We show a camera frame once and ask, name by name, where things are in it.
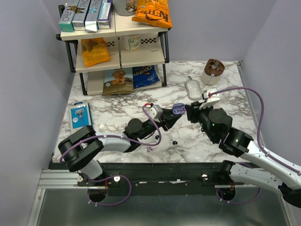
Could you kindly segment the lavender earbud charging case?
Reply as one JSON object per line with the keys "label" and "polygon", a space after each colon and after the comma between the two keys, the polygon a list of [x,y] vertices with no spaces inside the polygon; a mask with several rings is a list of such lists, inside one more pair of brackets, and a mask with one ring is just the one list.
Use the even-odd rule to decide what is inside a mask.
{"label": "lavender earbud charging case", "polygon": [[177,103],[177,104],[173,105],[172,110],[173,110],[173,112],[174,112],[175,115],[178,115],[178,114],[183,115],[183,114],[185,114],[186,109],[185,109],[184,112],[177,112],[177,109],[180,109],[180,108],[184,108],[185,109],[185,104],[183,104],[183,103]]}

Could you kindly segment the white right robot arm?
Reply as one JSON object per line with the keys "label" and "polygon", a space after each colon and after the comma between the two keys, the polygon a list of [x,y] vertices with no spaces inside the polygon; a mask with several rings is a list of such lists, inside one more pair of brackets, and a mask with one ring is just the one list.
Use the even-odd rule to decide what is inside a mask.
{"label": "white right robot arm", "polygon": [[237,163],[226,163],[217,171],[217,181],[223,185],[230,181],[252,184],[282,196],[295,206],[301,206],[301,168],[268,149],[260,146],[259,141],[243,131],[232,127],[232,117],[222,108],[201,108],[200,103],[186,105],[188,121],[199,123],[209,140],[219,148],[238,158],[247,160],[258,167],[248,169]]}

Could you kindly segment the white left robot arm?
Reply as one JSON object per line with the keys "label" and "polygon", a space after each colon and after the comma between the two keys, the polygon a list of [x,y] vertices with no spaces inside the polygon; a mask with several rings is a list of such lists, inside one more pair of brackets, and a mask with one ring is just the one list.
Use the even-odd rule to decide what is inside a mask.
{"label": "white left robot arm", "polygon": [[60,163],[64,163],[70,172],[86,175],[92,185],[99,186],[104,182],[103,169],[95,160],[100,152],[129,153],[142,145],[151,150],[162,140],[160,129],[168,131],[185,114],[183,104],[164,109],[146,103],[142,110],[148,120],[131,119],[120,134],[97,134],[90,125],[82,127],[59,143]]}

